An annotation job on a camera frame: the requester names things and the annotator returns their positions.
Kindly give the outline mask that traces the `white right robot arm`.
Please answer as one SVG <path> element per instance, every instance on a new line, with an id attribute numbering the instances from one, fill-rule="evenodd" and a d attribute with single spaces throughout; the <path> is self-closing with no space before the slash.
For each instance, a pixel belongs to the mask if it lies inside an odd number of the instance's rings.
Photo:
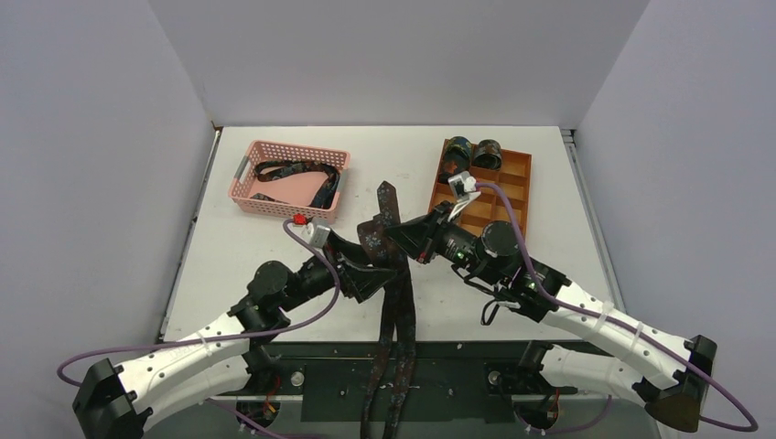
<path id="1" fill-rule="evenodd" d="M 607 393 L 641 406 L 655 421 L 685 433 L 701 422 L 717 345 L 656 329 L 587 293 L 563 273 L 523 257 L 513 225 L 487 224 L 479 235 L 449 220 L 444 201 L 424 217 L 387 228 L 387 237 L 407 256 L 428 263 L 451 262 L 461 280 L 512 308 L 518 315 L 562 329 L 601 349 L 587 354 L 540 343 L 517 370 L 530 392 L 549 385 Z"/>

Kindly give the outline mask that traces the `brown floral tie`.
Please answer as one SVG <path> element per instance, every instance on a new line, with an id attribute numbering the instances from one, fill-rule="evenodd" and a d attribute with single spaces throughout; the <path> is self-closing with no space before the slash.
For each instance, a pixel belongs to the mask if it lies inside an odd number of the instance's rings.
<path id="1" fill-rule="evenodd" d="M 384 232 L 388 226 L 401 223 L 396 189 L 389 182 L 383 181 L 377 187 L 376 196 L 379 213 L 372 220 L 357 226 L 358 238 L 374 266 L 394 269 L 398 274 L 383 287 L 378 350 L 372 363 L 372 372 L 361 409 L 360 437 L 371 436 L 372 403 L 387 370 L 392 347 L 396 347 L 393 387 L 383 428 L 384 438 L 395 438 L 415 373 L 416 312 L 407 257 Z"/>

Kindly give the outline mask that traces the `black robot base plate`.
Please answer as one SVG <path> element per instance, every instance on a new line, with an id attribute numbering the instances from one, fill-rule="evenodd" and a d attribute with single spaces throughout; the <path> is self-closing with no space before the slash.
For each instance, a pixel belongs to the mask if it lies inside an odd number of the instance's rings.
<path id="1" fill-rule="evenodd" d="M 264 428 L 281 430 L 294 409 L 301 423 L 482 421 L 561 432 L 592 428 L 611 414 L 607 398 L 582 396 L 570 385 L 551 387 L 524 370 L 528 341 L 420 342 L 407 396 L 394 408 L 403 368 L 392 347 L 378 371 L 378 347 L 368 342 L 280 342 L 267 346 L 274 365 L 217 402 Z"/>

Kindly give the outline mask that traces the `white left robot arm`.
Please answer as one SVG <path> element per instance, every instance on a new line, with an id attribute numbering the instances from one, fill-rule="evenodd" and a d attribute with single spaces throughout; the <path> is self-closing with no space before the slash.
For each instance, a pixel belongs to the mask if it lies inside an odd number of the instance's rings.
<path id="1" fill-rule="evenodd" d="M 141 438 L 210 397 L 266 391 L 275 364 L 264 347 L 295 329 L 286 312 L 331 289 L 363 302 L 396 276 L 395 269 L 372 265 L 363 249 L 335 234 L 297 271 L 279 261 L 261 264 L 246 295 L 201 329 L 144 348 L 135 359 L 92 364 L 72 404 L 84 436 Z"/>

